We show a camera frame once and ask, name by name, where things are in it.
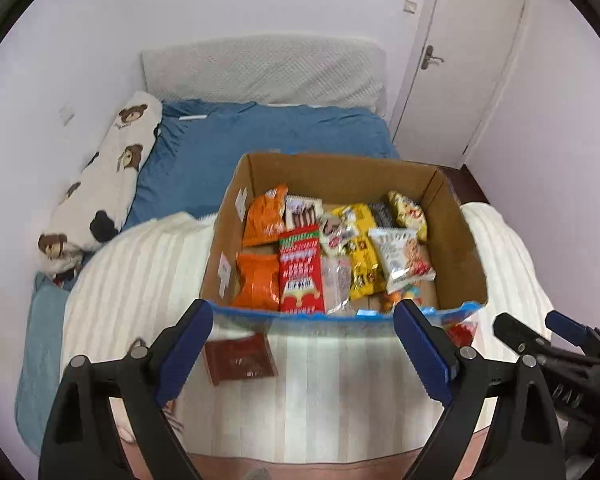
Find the yellow black noodle packet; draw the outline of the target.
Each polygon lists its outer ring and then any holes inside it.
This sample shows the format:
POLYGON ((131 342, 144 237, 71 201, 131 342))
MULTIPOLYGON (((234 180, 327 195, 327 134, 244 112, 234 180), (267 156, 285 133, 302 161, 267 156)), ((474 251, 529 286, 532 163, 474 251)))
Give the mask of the yellow black noodle packet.
POLYGON ((351 299, 358 300, 384 292, 386 290, 384 271, 372 240, 368 236, 370 229, 377 228, 370 207, 363 203, 339 206, 332 210, 332 214, 345 228, 351 228, 355 232, 343 245, 344 253, 351 263, 351 299))

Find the gumball candy bag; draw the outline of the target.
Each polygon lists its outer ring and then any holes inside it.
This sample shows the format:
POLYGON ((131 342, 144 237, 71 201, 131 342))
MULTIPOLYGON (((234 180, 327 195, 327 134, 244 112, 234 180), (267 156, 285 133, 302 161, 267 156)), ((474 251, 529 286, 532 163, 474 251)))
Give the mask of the gumball candy bag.
POLYGON ((382 313, 391 313, 394 307, 403 300, 412 300, 419 307, 424 305, 419 282, 409 284, 396 292, 384 292, 380 297, 380 310, 382 313))

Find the small red packet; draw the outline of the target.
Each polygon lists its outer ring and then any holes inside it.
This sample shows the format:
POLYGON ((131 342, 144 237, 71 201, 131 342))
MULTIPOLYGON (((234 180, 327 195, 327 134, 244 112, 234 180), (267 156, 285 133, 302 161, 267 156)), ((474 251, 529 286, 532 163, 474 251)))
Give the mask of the small red packet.
POLYGON ((457 348, 470 347, 478 330, 478 323, 463 321, 444 326, 444 331, 457 348))

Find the dark red flat packet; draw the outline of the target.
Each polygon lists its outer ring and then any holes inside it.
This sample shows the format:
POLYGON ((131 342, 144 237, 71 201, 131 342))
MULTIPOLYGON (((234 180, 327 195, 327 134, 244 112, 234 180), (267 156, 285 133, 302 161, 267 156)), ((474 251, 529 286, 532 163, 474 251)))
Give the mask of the dark red flat packet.
POLYGON ((263 334, 209 341, 204 345, 204 360, 214 386, 277 375, 268 338, 263 334))

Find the orange snack bag right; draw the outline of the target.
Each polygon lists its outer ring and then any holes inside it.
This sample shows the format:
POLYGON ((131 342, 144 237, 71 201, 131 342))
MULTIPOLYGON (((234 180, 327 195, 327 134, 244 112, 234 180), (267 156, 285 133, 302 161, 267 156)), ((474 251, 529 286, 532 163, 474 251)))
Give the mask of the orange snack bag right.
POLYGON ((230 304, 234 308, 277 312, 279 309, 279 262, 276 255, 246 254, 236 258, 240 291, 230 304))

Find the orange snack bag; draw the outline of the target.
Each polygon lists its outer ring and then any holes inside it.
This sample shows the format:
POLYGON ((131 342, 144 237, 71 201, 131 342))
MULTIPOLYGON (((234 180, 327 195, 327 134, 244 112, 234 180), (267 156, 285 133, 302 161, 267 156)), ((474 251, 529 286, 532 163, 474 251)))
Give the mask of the orange snack bag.
POLYGON ((278 241, 286 231, 287 194, 288 186, 279 184, 252 201, 247 211, 242 246, 254 247, 278 241))
POLYGON ((277 312, 279 309, 279 262, 276 255, 246 254, 236 258, 240 291, 230 304, 234 308, 277 312))

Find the white dog print packet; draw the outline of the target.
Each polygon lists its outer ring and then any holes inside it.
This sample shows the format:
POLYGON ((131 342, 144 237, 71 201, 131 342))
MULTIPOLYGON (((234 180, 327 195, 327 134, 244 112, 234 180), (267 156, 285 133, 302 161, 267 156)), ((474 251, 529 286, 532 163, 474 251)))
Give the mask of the white dog print packet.
POLYGON ((436 271, 419 243, 417 233, 408 229, 368 230, 386 281, 386 292, 393 294, 419 281, 433 281, 436 271))

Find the light blue fleece blanket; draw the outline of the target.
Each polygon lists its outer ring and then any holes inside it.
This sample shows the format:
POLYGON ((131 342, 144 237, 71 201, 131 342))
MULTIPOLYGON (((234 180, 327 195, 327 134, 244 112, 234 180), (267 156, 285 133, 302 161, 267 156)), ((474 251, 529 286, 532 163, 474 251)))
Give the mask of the light blue fleece blanket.
POLYGON ((15 400, 15 418, 27 448, 40 456, 60 377, 62 326, 68 290, 35 275, 15 400))

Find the red long snack packet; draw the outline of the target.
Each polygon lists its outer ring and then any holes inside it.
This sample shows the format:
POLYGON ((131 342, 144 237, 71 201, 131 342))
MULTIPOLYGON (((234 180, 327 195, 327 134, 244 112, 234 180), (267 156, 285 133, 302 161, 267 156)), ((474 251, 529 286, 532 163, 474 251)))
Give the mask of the red long snack packet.
POLYGON ((320 231, 316 224, 287 232, 279 240, 279 310, 325 314, 320 231))

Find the orange snack bag left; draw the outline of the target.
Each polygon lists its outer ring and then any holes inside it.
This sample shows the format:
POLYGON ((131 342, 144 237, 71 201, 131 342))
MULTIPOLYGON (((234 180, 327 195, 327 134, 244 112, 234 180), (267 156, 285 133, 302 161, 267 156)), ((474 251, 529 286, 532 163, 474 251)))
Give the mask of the orange snack bag left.
POLYGON ((278 241, 286 231, 287 194, 288 186, 279 184, 252 201, 247 211, 242 246, 254 247, 278 241))

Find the bear print long pillow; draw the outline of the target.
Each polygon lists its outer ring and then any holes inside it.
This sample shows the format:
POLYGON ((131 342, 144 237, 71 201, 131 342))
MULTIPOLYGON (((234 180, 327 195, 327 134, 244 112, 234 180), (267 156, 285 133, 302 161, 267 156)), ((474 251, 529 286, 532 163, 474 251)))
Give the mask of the bear print long pillow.
POLYGON ((50 278, 82 266, 128 218, 138 175, 160 134, 162 103, 137 91, 118 111, 102 144, 50 215, 38 238, 40 270, 50 278))

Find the cardboard milk box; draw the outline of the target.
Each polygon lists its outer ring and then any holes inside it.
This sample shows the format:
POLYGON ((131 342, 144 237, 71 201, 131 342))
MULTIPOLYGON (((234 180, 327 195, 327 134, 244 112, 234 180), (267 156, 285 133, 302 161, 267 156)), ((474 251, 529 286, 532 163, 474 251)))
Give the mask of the cardboard milk box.
POLYGON ((201 298, 242 314, 230 303, 239 290, 235 259, 242 250, 246 211, 255 197, 279 184, 287 185, 292 195, 320 198, 332 206, 378 203, 389 191, 408 196, 422 206, 427 219, 437 306, 486 303, 478 249, 442 169, 399 159, 278 153, 251 153, 238 162, 216 217, 201 298))

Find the white door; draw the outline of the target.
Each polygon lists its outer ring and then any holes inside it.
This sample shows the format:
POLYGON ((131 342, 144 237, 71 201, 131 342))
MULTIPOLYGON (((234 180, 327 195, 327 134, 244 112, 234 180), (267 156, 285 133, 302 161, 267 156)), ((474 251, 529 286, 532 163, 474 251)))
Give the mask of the white door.
POLYGON ((393 143, 403 159, 460 167, 491 114, 528 0, 434 0, 393 143), (427 46, 444 63, 422 70, 427 46))

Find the grey padded headboard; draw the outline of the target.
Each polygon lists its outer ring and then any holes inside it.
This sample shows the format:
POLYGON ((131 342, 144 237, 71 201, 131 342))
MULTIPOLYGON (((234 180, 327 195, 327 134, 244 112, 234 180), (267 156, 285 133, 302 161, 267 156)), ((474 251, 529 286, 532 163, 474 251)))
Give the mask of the grey padded headboard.
POLYGON ((386 110, 386 54, 370 40, 243 36, 145 50, 140 59, 148 92, 162 100, 386 110))

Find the white wall socket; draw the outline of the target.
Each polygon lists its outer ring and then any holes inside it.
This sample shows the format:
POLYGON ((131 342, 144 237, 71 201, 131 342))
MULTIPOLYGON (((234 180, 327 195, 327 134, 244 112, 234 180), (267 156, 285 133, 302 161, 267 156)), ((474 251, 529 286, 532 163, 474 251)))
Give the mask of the white wall socket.
POLYGON ((76 112, 74 111, 73 106, 67 103, 60 108, 58 115, 61 125, 65 127, 68 126, 73 120, 74 116, 76 116, 76 112))

